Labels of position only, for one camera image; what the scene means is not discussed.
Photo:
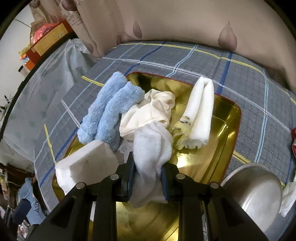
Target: yellow stripe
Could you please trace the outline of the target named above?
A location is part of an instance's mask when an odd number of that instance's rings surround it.
[[[155,45],[155,46],[161,46],[161,45],[162,45],[162,44],[151,44],[151,43],[136,43],[136,44],[140,44],[140,45]],[[135,43],[127,43],[127,44],[121,44],[121,45],[135,45]],[[189,49],[189,50],[191,50],[191,48],[189,48],[189,47],[178,46],[178,45],[164,44],[164,45],[162,45],[162,46],[166,46],[166,47],[174,47],[174,48],[181,48],[181,49]],[[212,54],[212,53],[209,53],[209,52],[206,52],[206,51],[203,51],[203,50],[195,49],[194,51],[197,51],[197,52],[200,52],[200,53],[204,53],[204,54],[211,55],[211,56],[213,56],[213,57],[215,57],[215,58],[217,58],[217,59],[224,59],[224,60],[228,60],[228,61],[229,61],[228,58],[225,58],[225,57],[219,57],[219,56],[217,56],[217,55],[215,55],[215,54]],[[251,69],[254,69],[254,70],[258,71],[260,74],[262,74],[262,75],[264,76],[263,72],[262,72],[260,69],[254,67],[254,66],[252,66],[252,65],[249,65],[249,64],[246,64],[246,63],[243,63],[243,62],[241,62],[241,61],[234,60],[234,59],[231,59],[230,61],[233,62],[233,63],[237,63],[237,64],[240,64],[240,65],[243,65],[243,66],[249,67],[249,68],[251,68]],[[277,85],[275,85],[275,86],[276,86],[277,88],[279,88],[281,91],[283,91],[285,94],[287,94],[287,95],[290,97],[290,95],[289,95],[288,92],[286,92],[286,91],[283,90],[282,88],[278,87]],[[292,99],[292,98],[290,97],[290,100],[296,105],[296,101],[295,101],[294,99]]]
[[[94,81],[94,80],[91,80],[91,79],[89,79],[89,78],[87,78],[87,77],[85,77],[85,76],[81,76],[81,78],[83,78],[84,80],[86,80],[86,81],[88,81],[88,82],[91,82],[91,83],[93,83],[93,84],[95,84],[95,85],[97,85],[97,86],[104,86],[104,84],[102,84],[102,83],[100,83],[100,82],[97,82],[97,81]]]
[[[233,154],[232,154],[232,156],[236,159],[236,160],[238,160],[238,161],[240,161],[241,163],[243,163],[243,164],[246,164],[246,163],[250,163],[251,161],[250,160],[248,160],[247,158],[245,158],[243,155],[241,155],[241,154],[239,154],[237,151],[233,151]],[[284,188],[285,187],[285,184],[281,181],[281,185],[282,185],[282,187]]]
[[[47,131],[47,128],[46,128],[46,125],[45,125],[45,124],[44,124],[44,130],[45,130],[45,134],[46,134],[46,138],[47,138],[47,144],[48,144],[48,147],[49,147],[50,152],[51,152],[51,154],[52,154],[52,158],[53,158],[53,160],[54,160],[54,164],[56,165],[57,162],[55,161],[55,158],[54,158],[54,152],[53,152],[53,150],[52,150],[52,145],[51,145],[51,143],[50,143],[49,136],[48,136],[48,131]]]

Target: beige fabric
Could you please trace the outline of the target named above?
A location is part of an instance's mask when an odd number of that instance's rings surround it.
[[[59,6],[73,0],[59,1]],[[131,40],[175,40],[231,50],[280,71],[296,93],[296,41],[264,0],[75,0],[95,57]]]

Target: bowl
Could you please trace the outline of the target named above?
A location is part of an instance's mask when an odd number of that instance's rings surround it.
[[[278,216],[282,200],[281,182],[265,166],[244,164],[230,173],[221,186],[263,232]]]

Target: gray plaid fabric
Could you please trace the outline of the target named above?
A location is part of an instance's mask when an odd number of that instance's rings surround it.
[[[235,151],[248,162],[265,165],[283,183],[294,177],[290,130],[296,126],[296,96],[274,82],[265,70],[239,55],[210,47],[177,42],[133,42],[113,49],[75,83],[46,122],[56,161],[61,160],[79,123],[113,72],[127,75],[147,72],[194,84],[198,77],[211,78],[217,94],[242,110]],[[58,203],[52,190],[54,166],[44,131],[35,147],[35,170],[45,202],[52,210]],[[226,174],[242,165],[231,159]],[[280,215],[266,235],[277,240],[295,213]]]

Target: yellow label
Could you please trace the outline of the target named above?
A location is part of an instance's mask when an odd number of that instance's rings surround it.
[[[56,41],[62,38],[68,31],[65,28],[64,24],[60,24],[51,30],[47,35],[45,35],[36,45],[34,50],[42,56]]]

